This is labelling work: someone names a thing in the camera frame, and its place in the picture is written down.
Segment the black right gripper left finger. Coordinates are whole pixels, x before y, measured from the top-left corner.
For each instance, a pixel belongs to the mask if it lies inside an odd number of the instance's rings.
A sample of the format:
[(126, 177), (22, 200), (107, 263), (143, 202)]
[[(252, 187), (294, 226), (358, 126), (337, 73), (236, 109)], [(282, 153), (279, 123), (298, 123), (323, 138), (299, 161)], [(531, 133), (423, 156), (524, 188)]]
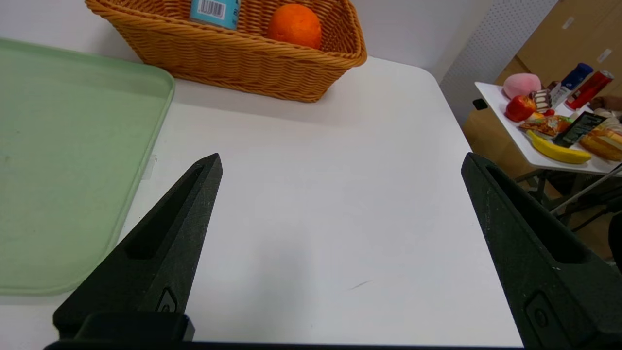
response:
[(223, 175), (202, 158), (53, 313), (62, 341), (191, 341), (185, 314)]

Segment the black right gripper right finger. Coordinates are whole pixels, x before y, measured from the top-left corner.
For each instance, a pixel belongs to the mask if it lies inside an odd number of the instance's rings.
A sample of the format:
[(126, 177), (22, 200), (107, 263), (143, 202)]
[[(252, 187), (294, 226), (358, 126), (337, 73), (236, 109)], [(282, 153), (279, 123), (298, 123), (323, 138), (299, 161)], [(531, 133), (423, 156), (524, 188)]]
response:
[(620, 348), (620, 273), (491, 161), (461, 175), (524, 347)]

